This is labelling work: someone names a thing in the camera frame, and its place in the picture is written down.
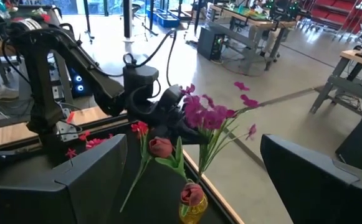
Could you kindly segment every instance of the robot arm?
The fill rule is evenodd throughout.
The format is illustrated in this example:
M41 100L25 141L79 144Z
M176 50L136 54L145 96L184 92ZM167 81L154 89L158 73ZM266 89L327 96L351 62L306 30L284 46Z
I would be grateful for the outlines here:
M30 29L29 23L37 29ZM23 57L31 83L34 106L31 120L27 124L30 131L37 134L52 134L55 124L64 119L60 106L54 101L50 87L47 55L56 51L90 85L95 101L102 111L118 116L123 110L132 118L146 122L160 130L157 135L181 136L186 144L199 144L204 141L197 131L184 122L184 113L178 106L183 97L179 86L169 87L158 102L148 99L153 96L153 82L158 71L135 60L123 68L124 86L103 72L97 62L81 48L81 42L73 34L60 27L38 23L31 19L14 22L10 26L8 40Z

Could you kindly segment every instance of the blue light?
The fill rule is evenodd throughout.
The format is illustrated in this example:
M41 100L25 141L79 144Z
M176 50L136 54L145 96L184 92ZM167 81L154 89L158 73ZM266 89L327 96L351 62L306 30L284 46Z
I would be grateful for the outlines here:
M77 76L75 77L75 81L81 82L81 80L82 80L81 76L77 75Z
M78 85L78 86L77 86L77 90L78 90L78 91L82 91L82 90L83 90L83 85Z

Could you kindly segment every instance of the concrete floor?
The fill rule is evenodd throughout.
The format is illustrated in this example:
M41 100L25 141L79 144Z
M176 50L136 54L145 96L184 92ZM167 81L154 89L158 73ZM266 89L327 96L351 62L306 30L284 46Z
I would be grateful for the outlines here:
M73 24L76 32L85 30L84 18L70 16L64 20ZM104 71L114 74L121 72L124 52L130 51L142 60L163 37L150 37L146 42L143 35L138 35L133 44L124 44L121 41L123 26L117 17L92 17L91 26L95 40L90 45L82 34L83 46ZM135 25L134 30L137 34L143 33L139 24ZM315 115L308 114L318 94L313 88L325 84L339 59L340 51L353 47L343 42L332 42L331 38L331 34L324 32L295 30L280 48L281 57L270 71L260 72L258 77L247 77L232 73L222 65L198 55L194 48L184 43L181 32L171 57L169 79L172 84L182 86L193 83L198 94L206 93L214 98L216 104L234 109L243 105L239 99L240 91L233 83L244 82L248 85L251 89L248 96L265 106L243 114L239 120L241 127L234 134L237 136L246 132L255 123L255 140L243 140L242 143L259 159L260 135L263 133L276 134L333 157L336 148L358 124L360 117L341 106L328 106L328 102ZM167 40L148 64L160 71L162 89L168 87L165 73L171 41ZM235 53L226 50L224 55L232 57ZM238 69L236 63L228 66L231 70ZM263 64L257 65L259 67L264 69ZM94 102L82 99L77 104L88 107L93 106ZM198 148L186 146L186 150L197 161ZM229 144L218 154L206 175L245 223L291 223L266 171L244 150L236 144Z

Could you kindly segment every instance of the vase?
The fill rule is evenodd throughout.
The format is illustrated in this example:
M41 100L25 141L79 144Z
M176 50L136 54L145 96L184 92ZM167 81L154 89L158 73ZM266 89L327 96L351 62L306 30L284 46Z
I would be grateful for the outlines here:
M185 216L182 216L182 204L179 205L179 218L184 224L197 224L208 207L208 200L206 194L203 199L196 206L190 206Z

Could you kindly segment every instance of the red tulip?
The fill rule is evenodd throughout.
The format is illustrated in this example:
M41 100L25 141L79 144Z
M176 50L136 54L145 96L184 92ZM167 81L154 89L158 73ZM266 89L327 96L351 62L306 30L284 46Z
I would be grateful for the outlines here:
M188 206L198 205L204 197L203 189L195 183L188 183L181 192L181 203Z
M171 141L165 138L155 137L149 142L150 152L160 158L167 158L173 152Z

